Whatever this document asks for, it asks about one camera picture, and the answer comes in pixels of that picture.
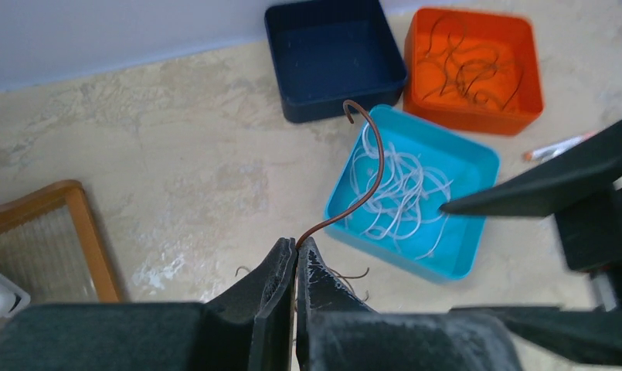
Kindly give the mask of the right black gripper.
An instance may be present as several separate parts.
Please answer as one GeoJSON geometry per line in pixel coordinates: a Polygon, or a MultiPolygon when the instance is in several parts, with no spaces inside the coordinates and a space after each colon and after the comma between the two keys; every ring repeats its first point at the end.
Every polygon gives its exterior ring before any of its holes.
{"type": "Polygon", "coordinates": [[[613,311],[557,306],[451,310],[495,317],[515,335],[575,363],[622,366],[622,188],[611,186],[621,176],[622,119],[506,182],[440,207],[466,216],[548,216],[564,209],[555,221],[566,266],[587,276],[598,308],[613,311]]]}

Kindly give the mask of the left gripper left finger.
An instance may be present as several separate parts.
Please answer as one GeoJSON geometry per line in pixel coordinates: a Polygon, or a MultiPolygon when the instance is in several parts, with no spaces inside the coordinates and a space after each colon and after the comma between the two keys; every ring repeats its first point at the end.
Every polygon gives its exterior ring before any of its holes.
{"type": "Polygon", "coordinates": [[[206,303],[33,306],[0,331],[0,370],[288,370],[296,266],[281,238],[206,303]]]}

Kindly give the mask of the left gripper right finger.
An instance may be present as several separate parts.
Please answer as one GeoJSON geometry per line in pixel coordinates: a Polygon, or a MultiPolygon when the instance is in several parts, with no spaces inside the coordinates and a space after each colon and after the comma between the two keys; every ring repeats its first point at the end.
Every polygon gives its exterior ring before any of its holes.
{"type": "Polygon", "coordinates": [[[505,327],[474,312],[373,311],[330,272],[312,238],[298,250],[302,370],[520,370],[505,327]]]}

